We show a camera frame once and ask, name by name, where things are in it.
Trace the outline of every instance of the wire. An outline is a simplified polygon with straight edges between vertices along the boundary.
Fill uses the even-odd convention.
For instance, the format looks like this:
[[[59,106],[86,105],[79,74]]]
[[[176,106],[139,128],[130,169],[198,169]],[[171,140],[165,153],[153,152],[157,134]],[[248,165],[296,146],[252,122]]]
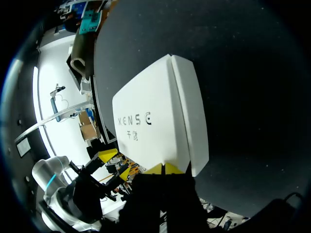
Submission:
[[[63,99],[63,96],[62,96],[61,94],[57,94],[57,95],[55,95],[55,96],[60,96],[60,97],[62,98],[61,101],[66,101],[66,102],[67,102],[67,107],[66,107],[66,108],[69,107],[69,102],[68,102],[68,100],[64,100],[64,99]]]
[[[101,180],[98,181],[98,182],[101,182],[101,181],[103,181],[103,180],[105,180],[105,179],[107,179],[107,178],[109,178],[109,177],[111,177],[111,176],[113,176],[113,174],[112,174],[112,175],[109,175],[109,176],[107,176],[107,177],[105,177],[105,178],[103,178],[103,179],[101,179]]]
[[[220,225],[220,223],[222,222],[222,220],[224,219],[224,217],[225,217],[225,215],[222,217],[222,219],[220,219],[220,221],[219,221],[217,227],[219,227],[219,225]]]
[[[284,198],[284,201],[287,201],[289,198],[291,198],[292,196],[296,196],[298,198],[300,198],[301,200],[303,200],[303,196],[300,193],[297,192],[292,192],[291,194],[289,194],[286,198]]]

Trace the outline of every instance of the xense logo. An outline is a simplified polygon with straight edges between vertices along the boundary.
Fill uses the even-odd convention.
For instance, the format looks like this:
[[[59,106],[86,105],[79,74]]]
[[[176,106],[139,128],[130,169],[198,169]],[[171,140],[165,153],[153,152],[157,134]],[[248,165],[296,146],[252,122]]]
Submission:
[[[124,116],[124,117],[118,117],[118,122],[119,125],[123,126],[123,125],[133,125],[133,120],[134,120],[134,124],[136,125],[140,125],[141,121],[140,121],[140,115],[136,114],[135,118],[133,118],[134,115],[129,115],[129,116]],[[145,122],[148,125],[151,125],[151,119],[150,119],[150,112],[146,112],[145,113]]]

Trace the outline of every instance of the blue light strip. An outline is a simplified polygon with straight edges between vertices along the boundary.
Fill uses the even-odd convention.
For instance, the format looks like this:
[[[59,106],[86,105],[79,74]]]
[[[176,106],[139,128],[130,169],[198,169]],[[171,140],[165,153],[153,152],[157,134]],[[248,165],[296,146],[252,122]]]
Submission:
[[[45,190],[48,189],[48,187],[50,186],[50,184],[52,183],[52,181],[55,179],[55,177],[56,177],[56,174],[54,174],[54,175],[51,177],[51,179],[50,179],[50,181],[48,182],[47,187],[45,188]]]

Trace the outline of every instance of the gray table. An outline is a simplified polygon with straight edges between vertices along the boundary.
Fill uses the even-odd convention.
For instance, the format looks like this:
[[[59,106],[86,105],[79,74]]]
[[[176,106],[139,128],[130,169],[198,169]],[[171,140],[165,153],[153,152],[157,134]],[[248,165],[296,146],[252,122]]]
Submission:
[[[198,195],[251,216],[303,193],[310,72],[282,21],[248,0],[120,1],[94,57],[97,103],[113,134],[113,96],[167,53],[193,61],[204,102],[210,161],[196,177]]]

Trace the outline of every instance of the cardboard box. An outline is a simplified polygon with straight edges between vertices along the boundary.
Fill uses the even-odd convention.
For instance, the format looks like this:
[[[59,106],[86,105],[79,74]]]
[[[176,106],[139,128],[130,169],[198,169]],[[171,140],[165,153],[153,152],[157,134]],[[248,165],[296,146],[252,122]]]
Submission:
[[[90,120],[86,111],[83,111],[79,114],[79,119],[81,123],[80,126],[81,134],[85,141],[88,139],[99,137],[98,128],[95,127],[92,120]]]

